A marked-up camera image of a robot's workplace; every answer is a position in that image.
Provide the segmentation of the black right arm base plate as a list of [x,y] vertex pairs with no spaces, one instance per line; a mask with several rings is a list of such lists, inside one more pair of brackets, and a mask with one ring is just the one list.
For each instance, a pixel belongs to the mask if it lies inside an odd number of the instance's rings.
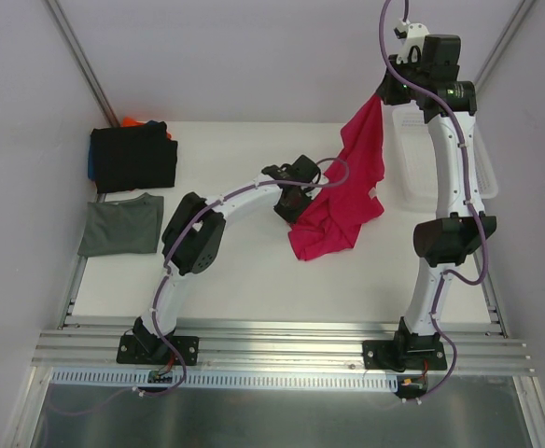
[[441,342],[410,348],[394,340],[367,340],[362,342],[362,357],[366,370],[405,372],[448,369]]

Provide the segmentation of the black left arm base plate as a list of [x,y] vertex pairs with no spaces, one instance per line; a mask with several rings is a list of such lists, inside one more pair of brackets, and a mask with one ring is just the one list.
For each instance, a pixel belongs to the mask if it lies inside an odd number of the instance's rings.
[[[175,364],[179,364],[178,356],[161,339],[151,335],[149,348],[146,349],[132,334],[124,334],[119,340],[116,362],[123,365],[165,365],[175,357]],[[197,364],[200,339],[196,336],[167,336],[169,344],[175,348],[187,366]]]

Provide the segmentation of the pink t shirt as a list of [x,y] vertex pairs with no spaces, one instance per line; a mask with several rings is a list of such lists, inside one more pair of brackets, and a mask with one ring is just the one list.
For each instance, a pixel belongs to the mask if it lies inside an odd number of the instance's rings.
[[339,159],[325,172],[331,183],[349,176],[338,187],[321,189],[296,223],[288,239],[301,261],[352,249],[364,224],[384,212],[372,194],[384,179],[382,101],[376,94],[342,127]]

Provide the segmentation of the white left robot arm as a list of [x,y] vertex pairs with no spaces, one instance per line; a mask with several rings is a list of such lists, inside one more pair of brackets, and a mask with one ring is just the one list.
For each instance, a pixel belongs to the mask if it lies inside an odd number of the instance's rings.
[[168,356],[180,311],[191,279],[216,260],[224,231],[260,208],[272,208],[286,221],[295,219],[311,203],[314,182],[321,170],[301,158],[292,164],[271,165],[252,181],[217,196],[186,194],[161,237],[162,279],[148,309],[133,324],[138,352],[149,362]]

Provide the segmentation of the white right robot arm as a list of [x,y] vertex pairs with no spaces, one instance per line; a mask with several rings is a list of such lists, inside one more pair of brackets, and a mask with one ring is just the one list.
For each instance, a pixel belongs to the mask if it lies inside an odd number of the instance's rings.
[[474,160],[476,94],[451,69],[433,76],[421,69],[389,67],[377,89],[385,105],[417,104],[433,145],[438,181],[434,219],[418,224],[413,247],[419,269],[412,301],[390,340],[365,341],[364,356],[374,368],[444,371],[440,317],[451,282],[476,251],[485,252],[496,217],[484,210]]

